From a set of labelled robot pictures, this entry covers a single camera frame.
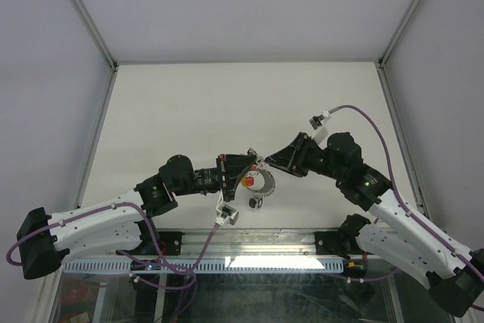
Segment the red key tag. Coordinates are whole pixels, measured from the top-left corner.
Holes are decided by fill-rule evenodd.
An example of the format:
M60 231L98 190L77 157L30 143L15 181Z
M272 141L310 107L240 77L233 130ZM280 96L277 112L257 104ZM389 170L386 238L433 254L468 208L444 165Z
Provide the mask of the red key tag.
M254 188L256 184L256 174L254 173L247 173L240 182L243 187L247 189Z

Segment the metal keyring holder with rings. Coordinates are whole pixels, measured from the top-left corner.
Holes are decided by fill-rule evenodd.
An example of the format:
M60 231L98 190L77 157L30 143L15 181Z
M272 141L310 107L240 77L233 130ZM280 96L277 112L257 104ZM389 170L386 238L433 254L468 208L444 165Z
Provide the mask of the metal keyring holder with rings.
M247 154L257 156L255 165L252 165L248 173L256 174L256 184L254 188L248 189L257 197L268 197L275 191L275 177L266 168L264 157L259 155L254 149L249 148Z

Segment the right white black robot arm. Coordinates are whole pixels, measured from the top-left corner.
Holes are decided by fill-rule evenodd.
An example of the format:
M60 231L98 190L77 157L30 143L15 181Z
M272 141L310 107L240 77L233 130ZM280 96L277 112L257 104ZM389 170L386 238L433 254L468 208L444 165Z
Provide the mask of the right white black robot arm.
M482 294L483 251L458 242L398 196L387 177L364 163L348 132L332 134L326 148L301 132L265 162L300 178L314 172L334 179L349 202L395 232L387 235L366 218L350 216L338 234L342 250L354 253L360 248L385 259L422 284L454 317L463 317Z

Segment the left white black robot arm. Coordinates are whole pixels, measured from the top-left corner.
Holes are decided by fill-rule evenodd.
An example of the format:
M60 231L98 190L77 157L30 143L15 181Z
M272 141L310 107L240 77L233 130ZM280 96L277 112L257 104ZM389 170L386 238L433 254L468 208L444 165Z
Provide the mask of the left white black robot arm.
M217 194L214 227L233 225L230 206L243 177L260 161L252 154L221 154L213 168L194 169L181 154L169 158L157 174L115 198L61 213L31 210L6 260L21 267L26 280L43 278L74 259L137 250L163 255L153 219L177 208L177 197Z

